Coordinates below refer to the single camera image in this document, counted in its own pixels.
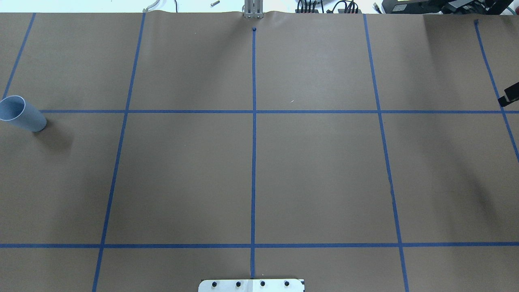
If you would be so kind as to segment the light blue plastic cup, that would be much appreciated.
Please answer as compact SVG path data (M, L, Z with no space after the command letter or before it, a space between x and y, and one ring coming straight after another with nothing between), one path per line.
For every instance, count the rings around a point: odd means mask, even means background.
M31 132L40 132L47 125L41 111L17 95L1 100L0 120Z

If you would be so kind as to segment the black equipment box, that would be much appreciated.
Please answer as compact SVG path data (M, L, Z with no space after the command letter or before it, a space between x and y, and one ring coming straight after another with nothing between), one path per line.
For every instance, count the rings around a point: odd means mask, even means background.
M386 14L482 14L501 15L509 11L518 14L518 8L511 8L513 0L383 0Z

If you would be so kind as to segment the white metal base plate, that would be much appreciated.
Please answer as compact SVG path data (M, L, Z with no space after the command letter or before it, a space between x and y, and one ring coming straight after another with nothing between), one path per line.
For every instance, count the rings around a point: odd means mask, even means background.
M304 292L303 279L208 279L199 292Z

